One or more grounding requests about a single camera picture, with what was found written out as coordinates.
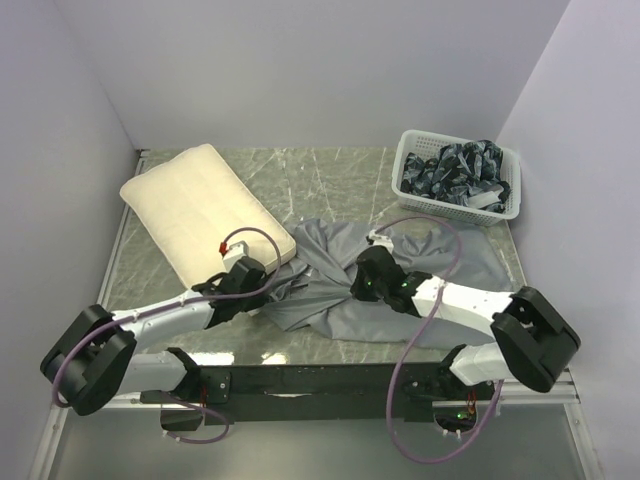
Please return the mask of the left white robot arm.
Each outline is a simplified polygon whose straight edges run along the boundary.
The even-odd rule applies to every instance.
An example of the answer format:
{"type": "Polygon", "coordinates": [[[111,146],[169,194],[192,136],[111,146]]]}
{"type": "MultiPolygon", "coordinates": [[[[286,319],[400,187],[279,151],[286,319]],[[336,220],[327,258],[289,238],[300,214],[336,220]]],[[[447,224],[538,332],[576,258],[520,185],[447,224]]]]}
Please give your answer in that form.
{"type": "Polygon", "coordinates": [[[220,273],[169,300],[132,310],[85,308],[44,356],[40,371],[54,397],[78,415],[90,415],[122,394],[163,391],[176,401],[197,398],[202,369],[182,349],[147,348],[177,335],[228,322],[264,304],[268,275],[244,256],[220,273]]]}

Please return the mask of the grey pillowcase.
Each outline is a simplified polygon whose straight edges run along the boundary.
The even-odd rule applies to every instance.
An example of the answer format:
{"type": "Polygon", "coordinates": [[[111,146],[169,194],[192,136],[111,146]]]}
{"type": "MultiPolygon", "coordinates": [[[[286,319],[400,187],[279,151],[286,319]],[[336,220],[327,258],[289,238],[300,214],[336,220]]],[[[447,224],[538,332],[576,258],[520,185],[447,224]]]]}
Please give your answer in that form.
{"type": "Polygon", "coordinates": [[[310,219],[290,227],[296,255],[283,265],[263,313],[283,331],[309,327],[333,340],[409,340],[423,324],[409,300],[418,274],[510,292],[512,282],[483,231],[453,222],[423,237],[387,229],[389,253],[369,253],[372,226],[310,219]]]}

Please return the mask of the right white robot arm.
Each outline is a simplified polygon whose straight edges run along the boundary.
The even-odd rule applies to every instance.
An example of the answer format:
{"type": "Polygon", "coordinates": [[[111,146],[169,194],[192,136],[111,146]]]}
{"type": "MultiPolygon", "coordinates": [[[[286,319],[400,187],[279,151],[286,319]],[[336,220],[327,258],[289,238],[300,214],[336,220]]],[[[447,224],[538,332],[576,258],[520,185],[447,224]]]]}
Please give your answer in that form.
{"type": "Polygon", "coordinates": [[[533,287],[493,292],[407,273],[383,246],[367,248],[356,265],[355,299],[382,301],[417,318],[433,315],[491,339],[479,346],[461,342],[449,352],[438,377],[449,398],[460,399],[485,381],[507,379],[547,393],[581,347],[576,331],[533,287]]]}

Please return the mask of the cream white pillow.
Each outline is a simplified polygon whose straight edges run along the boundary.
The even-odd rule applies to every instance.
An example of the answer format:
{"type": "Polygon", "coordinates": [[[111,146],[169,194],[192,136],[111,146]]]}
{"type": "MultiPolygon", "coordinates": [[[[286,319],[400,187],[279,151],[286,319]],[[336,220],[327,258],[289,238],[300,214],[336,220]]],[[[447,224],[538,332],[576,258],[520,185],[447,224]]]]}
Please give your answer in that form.
{"type": "Polygon", "coordinates": [[[241,232],[234,242],[271,273],[277,259],[296,255],[296,242],[250,192],[210,144],[189,148],[173,159],[135,176],[120,189],[185,287],[225,270],[219,246],[232,231],[255,227],[267,233],[241,232]]]}

